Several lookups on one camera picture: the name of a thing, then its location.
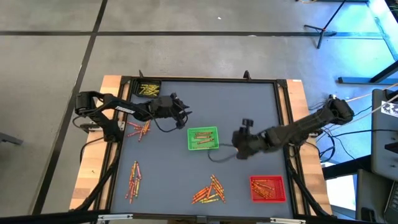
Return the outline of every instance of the concrete floor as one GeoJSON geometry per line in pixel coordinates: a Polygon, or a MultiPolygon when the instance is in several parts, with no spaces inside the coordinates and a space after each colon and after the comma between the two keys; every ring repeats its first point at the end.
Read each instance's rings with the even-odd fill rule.
{"type": "MultiPolygon", "coordinates": [[[[100,0],[0,0],[0,30],[91,31],[100,0]]],[[[305,31],[323,26],[337,2],[293,0],[109,0],[100,30],[305,31]]],[[[330,25],[339,32],[379,32],[366,4],[348,3],[330,25]]],[[[0,36],[0,132],[23,139],[0,144],[0,216],[29,212],[89,37],[0,36]]],[[[379,86],[339,85],[340,76],[371,77],[394,62],[382,39],[309,37],[97,37],[81,90],[99,90],[103,75],[302,79],[313,105],[328,94],[352,98],[379,86]]],[[[355,111],[371,98],[352,102],[355,111]]],[[[369,129],[370,117],[337,131],[369,129]]],[[[341,138],[360,157],[370,134],[341,138]]],[[[44,212],[69,206],[86,134],[70,126],[44,212]]],[[[329,147],[327,139],[320,149],[329,147]]],[[[338,147],[334,161],[350,160],[338,147]]]]}

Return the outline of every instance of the wooden table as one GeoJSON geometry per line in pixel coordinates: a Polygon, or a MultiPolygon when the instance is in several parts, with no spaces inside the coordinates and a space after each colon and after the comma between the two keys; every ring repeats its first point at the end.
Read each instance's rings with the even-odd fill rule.
{"type": "MultiPolygon", "coordinates": [[[[104,76],[101,93],[111,93],[114,96],[118,95],[119,86],[121,82],[122,76],[120,75],[106,75],[104,76]]],[[[293,119],[297,120],[309,114],[307,101],[305,99],[305,93],[303,89],[303,83],[301,80],[287,80],[287,86],[289,91],[290,105],[292,107],[293,119]]],[[[284,100],[284,92],[281,87],[279,87],[279,95],[282,104],[282,115],[284,118],[284,123],[287,124],[288,116],[287,109],[284,100]]],[[[127,98],[127,91],[123,92],[123,99],[127,98]]],[[[103,113],[111,119],[113,116],[113,110],[106,110],[103,113]]],[[[93,132],[89,133],[87,142],[92,141],[94,139],[100,138],[103,135],[102,132],[93,132]]],[[[314,143],[313,139],[307,140],[310,143],[314,143]]],[[[79,206],[84,199],[90,194],[95,185],[98,183],[100,178],[101,167],[104,161],[104,154],[106,149],[106,142],[98,141],[96,143],[90,144],[86,146],[85,152],[83,155],[83,160],[80,165],[80,170],[77,176],[75,189],[72,195],[72,201],[70,203],[70,208],[76,208],[79,206]]],[[[113,150],[116,149],[116,144],[113,144],[113,150]]],[[[331,207],[329,203],[329,199],[326,191],[326,182],[323,178],[322,168],[318,157],[318,151],[313,146],[309,144],[304,144],[300,150],[300,157],[302,161],[302,168],[305,177],[305,184],[315,200],[322,206],[322,208],[331,214],[331,207]]],[[[103,192],[108,192],[109,190],[109,181],[105,185],[103,192]]],[[[299,188],[295,184],[295,194],[297,198],[298,205],[298,213],[304,214],[302,196],[299,188]]],[[[102,194],[102,198],[100,201],[100,208],[105,207],[107,194],[102,194]]]]}

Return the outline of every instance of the black floor line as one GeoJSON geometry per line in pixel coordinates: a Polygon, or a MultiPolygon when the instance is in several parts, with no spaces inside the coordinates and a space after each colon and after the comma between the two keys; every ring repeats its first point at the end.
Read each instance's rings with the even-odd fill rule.
{"type": "MultiPolygon", "coordinates": [[[[90,31],[23,31],[23,30],[0,30],[0,36],[257,36],[257,37],[317,37],[318,32],[239,32],[239,31],[98,31],[100,27],[95,25],[93,32],[90,31]]],[[[363,39],[381,39],[382,34],[378,32],[326,32],[325,37],[352,37],[363,39]]]]}
{"type": "Polygon", "coordinates": [[[90,36],[93,34],[89,31],[19,31],[19,30],[0,30],[0,36],[2,35],[21,35],[21,36],[90,36]]]}
{"type": "Polygon", "coordinates": [[[96,19],[96,22],[95,22],[95,25],[93,28],[92,35],[88,41],[86,52],[83,56],[83,61],[81,62],[79,74],[76,78],[75,85],[73,87],[72,93],[68,100],[67,108],[63,114],[63,118],[62,118],[60,127],[58,129],[57,136],[54,140],[50,160],[47,165],[44,177],[42,178],[41,186],[40,186],[40,189],[37,194],[37,198],[34,203],[33,210],[32,210],[33,215],[38,215],[42,212],[42,209],[43,209],[43,206],[45,203],[45,198],[47,197],[47,193],[48,193],[50,185],[51,185],[51,180],[53,178],[55,168],[57,166],[57,162],[58,162],[58,159],[61,154],[62,145],[65,140],[65,136],[67,135],[70,120],[72,118],[73,109],[75,107],[75,97],[79,93],[81,84],[83,83],[83,78],[86,73],[86,69],[88,66],[88,62],[90,60],[91,52],[93,51],[93,47],[94,47],[94,43],[95,43],[95,39],[96,39],[96,33],[98,32],[98,29],[100,27],[107,3],[108,3],[108,0],[103,0],[101,3],[101,7],[98,12],[98,16],[97,16],[97,19],[96,19]]]}
{"type": "MultiPolygon", "coordinates": [[[[99,31],[98,36],[256,36],[318,37],[318,32],[237,32],[237,31],[99,31]]],[[[369,37],[381,39],[378,32],[326,32],[325,37],[369,37]]]]}

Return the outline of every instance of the red tray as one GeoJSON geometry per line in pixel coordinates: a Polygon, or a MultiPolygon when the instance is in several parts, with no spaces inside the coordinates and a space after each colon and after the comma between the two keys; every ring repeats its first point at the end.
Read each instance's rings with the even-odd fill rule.
{"type": "Polygon", "coordinates": [[[251,200],[253,202],[285,202],[286,195],[285,195],[285,187],[284,181],[282,180],[282,176],[276,175],[255,175],[250,176],[250,193],[251,193],[251,200]],[[256,193],[252,186],[252,181],[256,180],[263,180],[263,182],[259,182],[262,185],[266,185],[268,187],[261,187],[265,192],[268,193],[267,198],[260,196],[256,193]]]}

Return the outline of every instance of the white cable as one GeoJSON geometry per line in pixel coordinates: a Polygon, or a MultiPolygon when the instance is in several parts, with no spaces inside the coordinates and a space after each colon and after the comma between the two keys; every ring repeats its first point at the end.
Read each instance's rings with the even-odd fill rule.
{"type": "Polygon", "coordinates": [[[339,128],[343,127],[343,126],[346,126],[347,124],[355,123],[355,122],[357,122],[357,121],[359,121],[359,120],[361,120],[361,119],[363,119],[363,118],[369,116],[370,114],[373,114],[374,112],[376,112],[377,110],[379,110],[382,106],[384,106],[386,103],[390,103],[390,102],[392,102],[392,101],[393,101],[394,99],[396,99],[396,98],[398,98],[398,94],[397,94],[396,96],[394,96],[393,98],[391,98],[389,101],[387,101],[387,102],[383,103],[382,105],[380,105],[378,108],[372,110],[370,113],[368,113],[368,114],[366,114],[366,115],[364,115],[364,116],[362,116],[362,117],[360,117],[360,118],[358,118],[358,119],[356,119],[356,120],[354,120],[354,121],[352,121],[352,122],[349,122],[349,123],[343,124],[343,125],[341,125],[341,126],[338,126],[337,128],[330,130],[330,132],[332,132],[332,131],[334,131],[334,130],[336,130],[336,129],[339,129],[339,128]]]}
{"type": "MultiPolygon", "coordinates": [[[[391,85],[391,86],[389,86],[387,88],[384,88],[382,90],[388,90],[388,89],[390,89],[390,88],[392,88],[392,87],[394,87],[396,85],[398,85],[398,83],[395,83],[395,84],[393,84],[393,85],[391,85]]],[[[359,96],[359,97],[356,97],[356,98],[352,98],[352,99],[346,100],[346,102],[348,103],[348,102],[351,102],[351,101],[354,101],[354,100],[358,100],[358,99],[364,98],[365,96],[369,96],[369,95],[372,95],[372,93],[368,93],[368,94],[363,95],[363,96],[359,96]]]]}

